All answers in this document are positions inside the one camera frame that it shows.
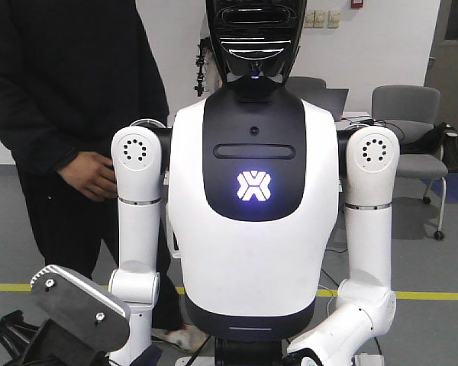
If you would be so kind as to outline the white robot arm image right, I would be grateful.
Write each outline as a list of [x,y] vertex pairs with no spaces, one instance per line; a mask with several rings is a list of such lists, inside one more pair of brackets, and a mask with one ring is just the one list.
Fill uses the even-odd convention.
[[392,193],[400,149],[384,127],[354,132],[346,148],[345,205],[350,275],[335,311],[295,338],[288,365],[350,365],[369,339],[388,332],[396,310],[391,289]]

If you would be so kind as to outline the person's bare hand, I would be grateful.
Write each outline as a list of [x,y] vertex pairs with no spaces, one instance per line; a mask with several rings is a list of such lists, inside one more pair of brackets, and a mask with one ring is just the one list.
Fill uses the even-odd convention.
[[79,152],[57,170],[61,178],[88,199],[101,202],[116,198],[117,185],[112,160],[96,152]]

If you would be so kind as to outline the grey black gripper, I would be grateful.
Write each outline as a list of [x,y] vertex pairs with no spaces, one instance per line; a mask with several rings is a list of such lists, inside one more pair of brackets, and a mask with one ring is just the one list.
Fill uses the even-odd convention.
[[0,319],[10,365],[108,365],[107,354],[128,340],[129,307],[72,269],[45,266],[31,279],[31,295],[47,313],[40,326],[20,310]]

